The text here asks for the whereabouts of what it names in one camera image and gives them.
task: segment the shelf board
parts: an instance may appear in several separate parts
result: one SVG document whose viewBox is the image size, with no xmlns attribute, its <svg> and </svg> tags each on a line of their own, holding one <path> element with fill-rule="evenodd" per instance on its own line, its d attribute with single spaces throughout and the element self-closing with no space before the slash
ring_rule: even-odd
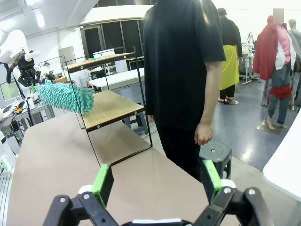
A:
<svg viewBox="0 0 301 226">
<path fill-rule="evenodd" d="M 68 71 L 69 73 L 78 72 L 81 70 L 98 67 L 100 65 L 108 64 L 111 62 L 124 60 L 130 57 L 135 57 L 135 53 L 122 53 L 122 54 L 115 54 L 115 55 L 109 55 L 109 56 L 103 56 L 103 58 L 98 60 L 87 60 L 84 62 L 78 62 L 72 65 L 68 65 L 68 69 L 65 66 L 64 70 Z"/>
<path fill-rule="evenodd" d="M 83 121 L 87 132 L 91 132 L 144 110 L 143 106 L 107 90 L 94 94 L 94 108 L 83 116 Z"/>
</svg>

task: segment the black stool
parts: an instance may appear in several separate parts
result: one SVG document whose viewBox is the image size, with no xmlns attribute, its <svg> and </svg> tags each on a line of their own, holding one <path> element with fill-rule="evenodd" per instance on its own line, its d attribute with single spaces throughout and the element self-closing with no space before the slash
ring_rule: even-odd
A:
<svg viewBox="0 0 301 226">
<path fill-rule="evenodd" d="M 201 160 L 212 160 L 221 179 L 224 171 L 227 173 L 226 178 L 231 176 L 231 158 L 232 149 L 222 143 L 210 141 L 208 144 L 201 146 Z"/>
</svg>

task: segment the black t-shirt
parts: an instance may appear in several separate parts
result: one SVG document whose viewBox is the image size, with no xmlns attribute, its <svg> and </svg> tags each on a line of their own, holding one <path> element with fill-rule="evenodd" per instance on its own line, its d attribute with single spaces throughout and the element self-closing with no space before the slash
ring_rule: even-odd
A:
<svg viewBox="0 0 301 226">
<path fill-rule="evenodd" d="M 214 4 L 159 0 L 143 32 L 147 114 L 161 127 L 194 130 L 204 110 L 204 62 L 225 60 Z"/>
</svg>

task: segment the ceiling light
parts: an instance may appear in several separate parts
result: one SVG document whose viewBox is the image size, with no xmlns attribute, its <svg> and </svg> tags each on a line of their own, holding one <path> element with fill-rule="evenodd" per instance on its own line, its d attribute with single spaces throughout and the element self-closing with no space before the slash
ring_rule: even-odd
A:
<svg viewBox="0 0 301 226">
<path fill-rule="evenodd" d="M 39 27 L 45 27 L 44 16 L 41 13 L 36 14 L 37 22 Z"/>
<path fill-rule="evenodd" d="M 41 0 L 25 0 L 27 6 L 33 6 L 38 1 Z"/>
<path fill-rule="evenodd" d="M 45 27 L 45 20 L 44 16 L 42 15 L 41 11 L 38 10 L 37 8 L 32 9 L 32 12 L 35 14 L 38 26 L 39 27 Z"/>
</svg>

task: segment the monitor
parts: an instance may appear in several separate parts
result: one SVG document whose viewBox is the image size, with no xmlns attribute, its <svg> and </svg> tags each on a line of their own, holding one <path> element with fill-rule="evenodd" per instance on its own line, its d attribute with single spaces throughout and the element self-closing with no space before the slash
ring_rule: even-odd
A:
<svg viewBox="0 0 301 226">
<path fill-rule="evenodd" d="M 20 92 L 15 80 L 12 80 L 10 84 L 7 82 L 2 83 L 0 87 L 4 100 L 9 100 L 20 96 Z"/>
<path fill-rule="evenodd" d="M 101 56 L 110 56 L 110 55 L 115 55 L 115 51 L 113 48 L 93 53 L 94 58 L 99 58 Z"/>
</svg>

